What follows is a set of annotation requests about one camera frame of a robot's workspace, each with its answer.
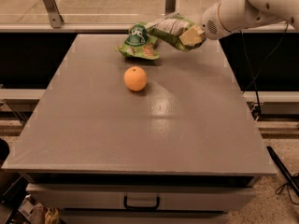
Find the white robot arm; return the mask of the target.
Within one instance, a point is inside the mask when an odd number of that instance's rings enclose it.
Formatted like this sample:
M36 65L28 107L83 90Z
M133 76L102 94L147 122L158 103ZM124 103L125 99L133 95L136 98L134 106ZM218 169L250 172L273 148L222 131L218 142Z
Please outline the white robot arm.
M221 0L206 9L200 23L179 38L184 45L194 46L206 38L218 40L280 21L299 30L299 0Z

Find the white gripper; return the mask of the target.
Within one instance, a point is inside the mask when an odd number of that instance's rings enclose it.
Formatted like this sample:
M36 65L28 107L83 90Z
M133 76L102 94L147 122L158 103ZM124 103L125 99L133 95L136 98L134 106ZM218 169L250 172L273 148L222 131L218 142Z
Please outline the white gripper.
M230 29L230 15L223 3L216 3L209 7L202 15L202 28L194 25L184 32L179 40L184 46L195 46L201 43L205 36L218 40L232 33Z

